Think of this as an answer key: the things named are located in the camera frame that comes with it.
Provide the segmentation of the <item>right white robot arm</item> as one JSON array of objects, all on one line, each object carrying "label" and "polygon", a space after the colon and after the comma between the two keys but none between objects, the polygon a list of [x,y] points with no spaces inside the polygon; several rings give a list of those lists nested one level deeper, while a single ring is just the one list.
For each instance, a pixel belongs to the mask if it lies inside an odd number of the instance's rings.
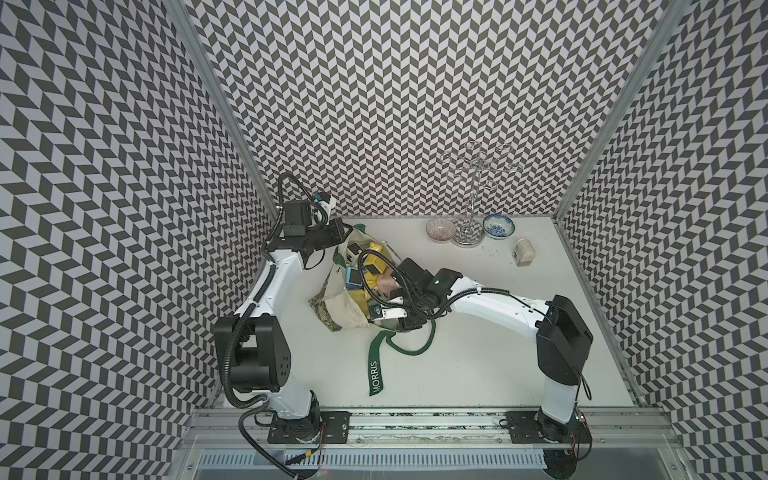
[{"label": "right white robot arm", "polygon": [[544,443],[591,440],[577,413],[578,395],[588,394],[583,368],[593,334],[573,302],[562,295],[550,300],[521,297],[484,286],[461,273],[441,269],[435,275],[411,260],[393,272],[396,288],[380,305],[384,312],[401,309],[400,328],[414,330],[448,313],[463,313],[507,328],[533,342],[536,365],[544,375],[538,410],[506,419],[512,434],[519,432]]}]

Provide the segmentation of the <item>cream pencil sharpener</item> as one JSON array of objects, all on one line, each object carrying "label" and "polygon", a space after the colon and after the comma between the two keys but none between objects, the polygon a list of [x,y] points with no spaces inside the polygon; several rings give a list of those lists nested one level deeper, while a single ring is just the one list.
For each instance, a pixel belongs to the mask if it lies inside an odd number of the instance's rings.
[{"label": "cream pencil sharpener", "polygon": [[536,258],[536,250],[528,239],[520,239],[513,250],[513,259],[517,266],[528,266]]}]

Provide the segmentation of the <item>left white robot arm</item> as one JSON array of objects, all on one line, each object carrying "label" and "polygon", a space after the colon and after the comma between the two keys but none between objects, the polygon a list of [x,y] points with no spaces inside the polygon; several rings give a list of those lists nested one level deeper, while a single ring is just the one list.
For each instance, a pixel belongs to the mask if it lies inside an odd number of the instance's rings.
[{"label": "left white robot arm", "polygon": [[277,226],[263,247],[266,264],[252,292],[235,313],[213,326],[219,376],[226,402],[237,409],[265,406],[274,412],[271,444],[344,444],[350,413],[320,410],[316,394],[292,375],[292,356],[279,315],[296,280],[317,251],[342,243],[350,227],[340,218],[324,226]]}]

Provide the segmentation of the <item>cream tote bag green handles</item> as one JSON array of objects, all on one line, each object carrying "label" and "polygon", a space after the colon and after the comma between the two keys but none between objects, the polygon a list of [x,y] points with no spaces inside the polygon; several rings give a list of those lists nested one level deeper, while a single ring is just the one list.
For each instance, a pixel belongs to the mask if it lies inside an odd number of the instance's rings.
[{"label": "cream tote bag green handles", "polygon": [[[370,242],[383,244],[387,259],[394,262],[398,255],[385,241],[380,241],[366,231],[366,226],[356,224],[346,240],[337,246],[332,256],[332,267],[320,292],[309,300],[309,305],[317,318],[329,330],[362,329],[371,327],[376,335],[368,348],[367,381],[369,394],[376,396],[384,390],[384,376],[381,362],[381,347],[389,346],[395,352],[417,357],[426,353],[437,332],[436,323],[430,322],[430,332],[425,343],[417,349],[406,349],[395,343],[394,337],[402,332],[395,330],[396,320],[372,322],[369,319],[369,304],[380,304],[377,300],[384,295],[378,292],[376,281],[379,275],[371,275],[363,268],[358,268],[358,258]],[[348,290],[345,285],[347,267],[355,267],[364,276],[362,290]]]}]

